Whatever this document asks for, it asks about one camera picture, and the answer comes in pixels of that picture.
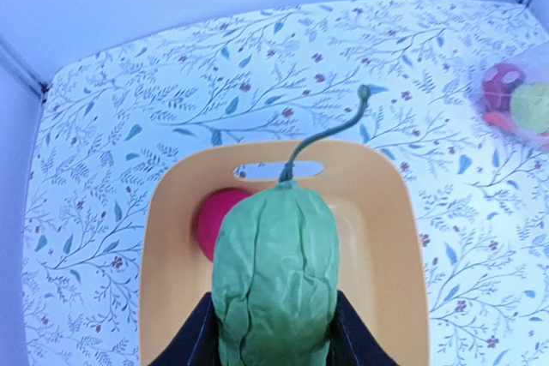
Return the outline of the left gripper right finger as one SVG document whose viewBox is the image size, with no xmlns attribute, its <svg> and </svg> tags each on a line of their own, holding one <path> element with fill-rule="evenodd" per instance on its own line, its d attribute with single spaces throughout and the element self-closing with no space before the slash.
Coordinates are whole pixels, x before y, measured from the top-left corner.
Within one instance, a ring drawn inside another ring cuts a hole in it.
<svg viewBox="0 0 549 366">
<path fill-rule="evenodd" d="M 342 291 L 337 292 L 335 316 L 329 327 L 328 365 L 397 366 L 376 341 Z"/>
</svg>

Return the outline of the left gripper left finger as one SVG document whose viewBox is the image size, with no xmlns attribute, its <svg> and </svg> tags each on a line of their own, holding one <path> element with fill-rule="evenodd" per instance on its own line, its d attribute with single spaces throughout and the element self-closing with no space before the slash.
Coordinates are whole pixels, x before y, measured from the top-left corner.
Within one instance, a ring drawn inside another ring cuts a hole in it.
<svg viewBox="0 0 549 366">
<path fill-rule="evenodd" d="M 207 292 L 152 366 L 220 365 L 218 321 L 211 293 Z"/>
</svg>

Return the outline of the green toy cucumber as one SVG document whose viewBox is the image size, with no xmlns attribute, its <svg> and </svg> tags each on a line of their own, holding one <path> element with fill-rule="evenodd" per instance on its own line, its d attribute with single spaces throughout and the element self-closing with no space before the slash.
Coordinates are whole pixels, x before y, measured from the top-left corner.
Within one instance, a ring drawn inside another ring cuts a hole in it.
<svg viewBox="0 0 549 366">
<path fill-rule="evenodd" d="M 354 126 L 371 96 L 358 89 L 356 115 L 300 142 L 277 184 L 239 202 L 214 248 L 212 300 L 223 365 L 324 365 L 335 316 L 339 238 L 329 206 L 293 178 L 310 144 Z"/>
</svg>

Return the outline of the red toy apple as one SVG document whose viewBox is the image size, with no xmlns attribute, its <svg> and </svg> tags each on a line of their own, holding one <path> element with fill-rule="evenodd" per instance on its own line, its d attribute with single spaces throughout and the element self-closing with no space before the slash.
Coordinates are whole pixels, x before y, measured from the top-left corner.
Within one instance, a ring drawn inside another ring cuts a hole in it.
<svg viewBox="0 0 549 366">
<path fill-rule="evenodd" d="M 196 234 L 209 261 L 214 260 L 214 248 L 224 218 L 235 205 L 250 196 L 251 193 L 243 189 L 220 189 L 209 195 L 200 206 Z"/>
</svg>

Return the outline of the yellow plastic basket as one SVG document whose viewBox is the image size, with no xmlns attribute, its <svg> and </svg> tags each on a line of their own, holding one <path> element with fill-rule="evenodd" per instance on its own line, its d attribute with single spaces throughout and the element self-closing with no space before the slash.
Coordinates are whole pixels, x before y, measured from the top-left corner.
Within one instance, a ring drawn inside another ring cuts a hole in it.
<svg viewBox="0 0 549 366">
<path fill-rule="evenodd" d="M 240 165 L 279 172 L 294 141 L 214 147 L 192 154 L 169 170 L 151 200 L 142 253 L 139 347 L 151 363 L 211 287 L 212 265 L 196 237 L 198 209 L 211 193 L 241 188 L 252 193 L 275 184 L 261 175 L 235 175 Z M 424 270 L 407 186 L 382 154 L 347 141 L 319 141 L 299 161 L 323 170 L 306 174 L 331 208 L 340 238 L 339 288 L 383 349 L 400 365 L 430 362 Z"/>
</svg>

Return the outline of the orange toy carrot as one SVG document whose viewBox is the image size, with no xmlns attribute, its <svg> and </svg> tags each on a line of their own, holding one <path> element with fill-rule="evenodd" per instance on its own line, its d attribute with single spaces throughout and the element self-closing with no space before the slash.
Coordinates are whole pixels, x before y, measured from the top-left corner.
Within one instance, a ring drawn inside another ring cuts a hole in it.
<svg viewBox="0 0 549 366">
<path fill-rule="evenodd" d="M 547 138 L 548 132 L 535 133 L 529 129 L 524 129 L 516 124 L 509 114 L 500 112 L 488 112 L 484 114 L 483 120 L 491 126 L 496 126 L 501 130 L 520 137 L 542 137 Z"/>
</svg>

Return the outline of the clear zip top bag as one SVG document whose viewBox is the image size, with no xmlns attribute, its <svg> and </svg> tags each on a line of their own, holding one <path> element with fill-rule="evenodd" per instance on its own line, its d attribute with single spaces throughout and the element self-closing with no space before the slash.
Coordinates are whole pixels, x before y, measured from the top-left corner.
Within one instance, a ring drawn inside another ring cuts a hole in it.
<svg viewBox="0 0 549 366">
<path fill-rule="evenodd" d="M 547 151 L 547 42 L 475 70 L 470 99 L 485 123 L 533 149 Z"/>
</svg>

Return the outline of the red toy tomato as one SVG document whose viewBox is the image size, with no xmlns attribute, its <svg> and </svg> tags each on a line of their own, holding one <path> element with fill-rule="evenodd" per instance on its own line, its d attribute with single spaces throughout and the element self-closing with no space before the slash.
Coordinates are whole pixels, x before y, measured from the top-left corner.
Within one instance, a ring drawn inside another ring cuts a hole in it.
<svg viewBox="0 0 549 366">
<path fill-rule="evenodd" d="M 498 63 L 489 68 L 481 82 L 487 110 L 508 112 L 511 94 L 524 80 L 524 73 L 514 64 Z"/>
</svg>

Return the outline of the green toy lime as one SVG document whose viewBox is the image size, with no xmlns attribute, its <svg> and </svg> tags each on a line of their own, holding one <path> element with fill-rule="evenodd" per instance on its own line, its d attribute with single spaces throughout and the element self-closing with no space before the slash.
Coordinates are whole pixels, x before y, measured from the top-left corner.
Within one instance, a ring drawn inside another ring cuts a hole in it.
<svg viewBox="0 0 549 366">
<path fill-rule="evenodd" d="M 535 133 L 548 131 L 548 84 L 519 86 L 511 94 L 510 115 L 524 129 Z"/>
</svg>

